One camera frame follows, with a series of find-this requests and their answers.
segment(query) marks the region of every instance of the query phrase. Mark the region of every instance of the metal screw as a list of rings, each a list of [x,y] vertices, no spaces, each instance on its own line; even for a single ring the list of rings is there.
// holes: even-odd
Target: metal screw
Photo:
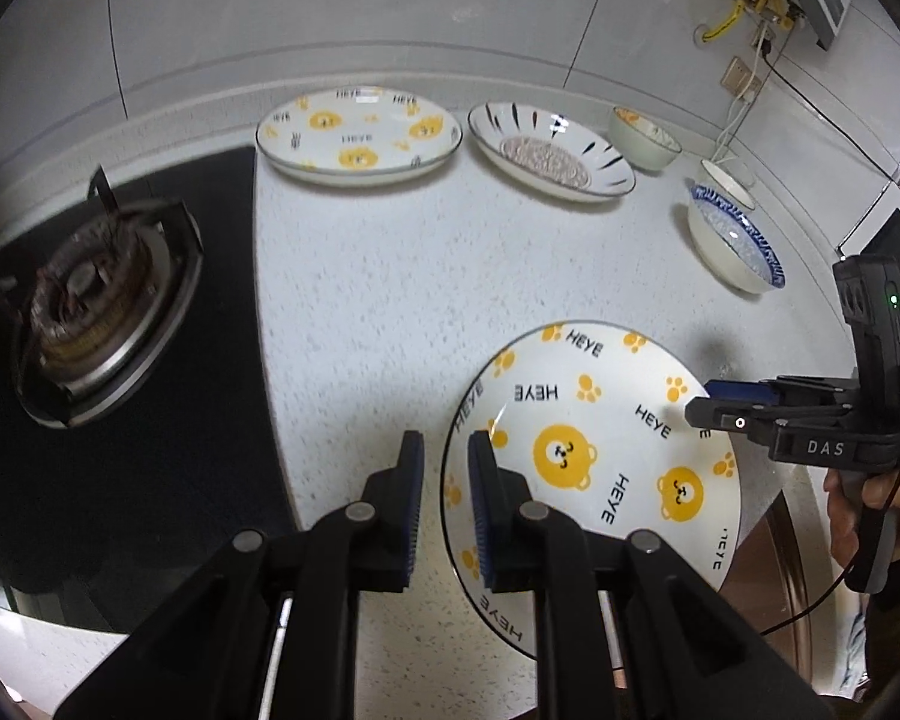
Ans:
[[[367,501],[357,501],[346,507],[346,518],[351,522],[367,522],[377,514],[377,509]]]
[[[520,504],[520,516],[524,519],[539,522],[541,519],[546,519],[549,513],[550,507],[539,501],[524,501]]]
[[[660,536],[653,531],[634,531],[629,542],[641,552],[653,555],[660,548]]]
[[[240,531],[233,536],[233,548],[237,552],[256,552],[264,543],[264,538],[256,531]]]

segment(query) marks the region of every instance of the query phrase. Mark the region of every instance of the white plate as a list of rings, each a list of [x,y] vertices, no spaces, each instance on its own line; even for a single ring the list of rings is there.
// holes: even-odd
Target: white plate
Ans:
[[[303,95],[257,127],[280,172],[332,186],[405,181],[442,165],[463,141],[448,111],[409,92],[354,86]]]
[[[614,146],[561,114],[533,105],[484,103],[466,120],[494,165],[546,194],[602,202],[636,184]]]
[[[484,588],[466,466],[475,430],[533,498],[581,527],[625,538],[656,531],[718,589],[740,527],[740,481],[726,433],[683,418],[706,395],[666,349],[600,322],[538,328],[503,349],[471,385],[443,455],[443,535],[469,599],[500,637],[535,655],[529,593]]]

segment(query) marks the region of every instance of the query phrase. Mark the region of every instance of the white cable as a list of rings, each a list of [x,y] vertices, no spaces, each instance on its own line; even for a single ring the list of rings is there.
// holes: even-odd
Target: white cable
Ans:
[[[767,29],[769,24],[767,22],[763,22],[760,25],[760,32],[756,37],[756,52],[754,52],[754,69],[751,70],[748,78],[746,79],[746,83],[741,84],[740,91],[737,92],[733,100],[730,102],[730,108],[727,108],[727,126],[722,129],[721,133],[717,136],[716,146],[713,149],[713,161],[716,161],[720,158],[721,152],[727,149],[727,143],[725,143],[725,138],[727,141],[730,141],[728,135],[730,135],[730,130],[733,127],[736,127],[740,119],[746,114],[749,107],[754,104],[754,100],[756,99],[756,95],[749,95],[749,87],[754,83],[754,79],[756,78],[757,70],[760,67],[760,58],[762,57],[762,52],[760,49],[763,47],[763,39],[767,36]],[[737,111],[736,114],[733,114],[733,108],[740,100],[743,100],[743,106]]]

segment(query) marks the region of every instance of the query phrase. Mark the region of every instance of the blue and white bowl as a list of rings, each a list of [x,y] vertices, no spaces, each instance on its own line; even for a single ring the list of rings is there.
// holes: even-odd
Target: blue and white bowl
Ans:
[[[714,274],[754,295],[786,284],[773,247],[743,211],[718,191],[700,184],[690,194],[690,234]]]

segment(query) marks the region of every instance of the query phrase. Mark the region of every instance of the backsplash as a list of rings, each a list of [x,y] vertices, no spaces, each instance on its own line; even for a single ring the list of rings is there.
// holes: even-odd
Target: backsplash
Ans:
[[[0,22],[0,194],[127,119],[186,100],[348,71],[430,71],[565,88],[713,138],[751,64],[750,18],[703,49],[732,0],[16,0]],[[778,71],[888,172],[900,156],[900,34],[854,0],[830,52],[808,29]],[[775,51],[783,43],[776,36]],[[766,66],[761,71],[765,76]],[[826,248],[883,178],[778,81],[738,131]]]

